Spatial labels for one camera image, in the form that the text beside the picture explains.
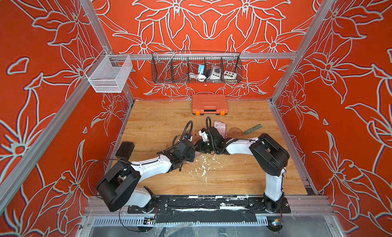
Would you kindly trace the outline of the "white round-dial device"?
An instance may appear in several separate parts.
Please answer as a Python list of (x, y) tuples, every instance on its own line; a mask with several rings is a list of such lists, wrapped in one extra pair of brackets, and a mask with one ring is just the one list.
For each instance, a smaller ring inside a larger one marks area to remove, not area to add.
[(208, 79), (209, 80), (213, 80), (213, 81), (217, 81), (221, 79), (221, 73), (222, 70), (220, 67), (213, 65), (211, 70), (210, 70), (210, 74)]

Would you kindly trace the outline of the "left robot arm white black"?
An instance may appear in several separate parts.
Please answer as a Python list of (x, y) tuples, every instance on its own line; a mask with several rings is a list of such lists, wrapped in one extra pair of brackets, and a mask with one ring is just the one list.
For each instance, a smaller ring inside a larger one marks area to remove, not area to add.
[(193, 122), (189, 121), (179, 141), (158, 152), (156, 157), (144, 161), (129, 161), (135, 145), (132, 142), (122, 142), (115, 155), (117, 162), (96, 186), (109, 211), (115, 212), (125, 205), (151, 211), (156, 197), (148, 187), (139, 187), (138, 184), (155, 175), (180, 170), (184, 163), (194, 162), (192, 130)]

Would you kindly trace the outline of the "black box on table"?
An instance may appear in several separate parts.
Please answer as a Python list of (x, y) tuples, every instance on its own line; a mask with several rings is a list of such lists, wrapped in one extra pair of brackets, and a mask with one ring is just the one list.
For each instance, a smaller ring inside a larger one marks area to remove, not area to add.
[(118, 148), (115, 156), (118, 159), (124, 159), (124, 160), (128, 161), (131, 157), (131, 154), (132, 154), (134, 148), (135, 148), (134, 143), (123, 141), (120, 144), (120, 147)]

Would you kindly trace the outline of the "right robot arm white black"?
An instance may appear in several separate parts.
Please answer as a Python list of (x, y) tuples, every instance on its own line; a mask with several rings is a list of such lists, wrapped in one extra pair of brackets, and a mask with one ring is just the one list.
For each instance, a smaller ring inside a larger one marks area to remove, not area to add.
[(281, 211), (284, 199), (283, 177), (290, 155), (279, 143), (268, 134), (251, 139), (224, 139), (217, 128), (212, 126), (210, 117), (206, 118), (206, 127), (199, 131), (199, 135), (201, 139), (196, 143), (197, 152), (254, 156), (266, 173), (264, 209), (270, 213)]

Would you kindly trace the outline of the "green straight ruler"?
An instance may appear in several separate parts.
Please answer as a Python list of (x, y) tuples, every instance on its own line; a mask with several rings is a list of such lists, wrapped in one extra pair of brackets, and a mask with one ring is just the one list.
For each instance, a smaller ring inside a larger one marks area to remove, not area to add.
[(257, 131), (261, 128), (263, 128), (263, 126), (261, 124), (255, 125), (252, 128), (243, 131), (243, 135), (249, 135), (249, 134), (254, 133), (255, 131)]

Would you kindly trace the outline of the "white button box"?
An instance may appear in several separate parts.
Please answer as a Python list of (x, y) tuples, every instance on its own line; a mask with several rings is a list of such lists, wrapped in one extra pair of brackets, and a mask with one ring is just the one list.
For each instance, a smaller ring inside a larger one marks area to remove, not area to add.
[(224, 81), (226, 82), (234, 82), (237, 80), (237, 73), (235, 72), (230, 72), (230, 71), (224, 71)]

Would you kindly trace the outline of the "clear brown protractor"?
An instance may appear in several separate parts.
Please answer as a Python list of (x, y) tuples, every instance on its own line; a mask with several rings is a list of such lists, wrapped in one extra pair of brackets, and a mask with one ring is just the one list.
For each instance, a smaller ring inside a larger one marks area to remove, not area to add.
[(234, 136), (234, 137), (242, 137), (244, 135), (243, 131), (237, 127), (232, 127), (228, 131), (229, 136)]

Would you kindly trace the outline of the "orange plastic tool case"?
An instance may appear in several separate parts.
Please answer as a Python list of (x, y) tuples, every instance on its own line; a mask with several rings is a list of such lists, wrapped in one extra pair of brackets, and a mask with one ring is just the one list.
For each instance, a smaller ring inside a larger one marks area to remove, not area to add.
[(228, 103), (224, 94), (195, 94), (192, 97), (192, 114), (196, 116), (205, 114), (227, 115)]

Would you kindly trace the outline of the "blue small box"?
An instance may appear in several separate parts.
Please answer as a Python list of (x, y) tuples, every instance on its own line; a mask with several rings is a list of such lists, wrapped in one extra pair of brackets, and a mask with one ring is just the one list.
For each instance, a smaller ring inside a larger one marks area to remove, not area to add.
[(198, 67), (198, 74), (199, 75), (203, 75), (204, 74), (204, 69), (205, 69), (205, 65), (200, 64)]

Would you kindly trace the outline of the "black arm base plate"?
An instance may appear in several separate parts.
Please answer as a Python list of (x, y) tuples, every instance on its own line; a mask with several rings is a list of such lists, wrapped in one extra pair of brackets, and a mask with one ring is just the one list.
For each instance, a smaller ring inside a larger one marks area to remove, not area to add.
[(264, 200), (262, 195), (158, 195), (152, 204), (152, 213), (176, 211), (234, 210), (254, 214), (290, 214), (288, 200), (277, 203)]

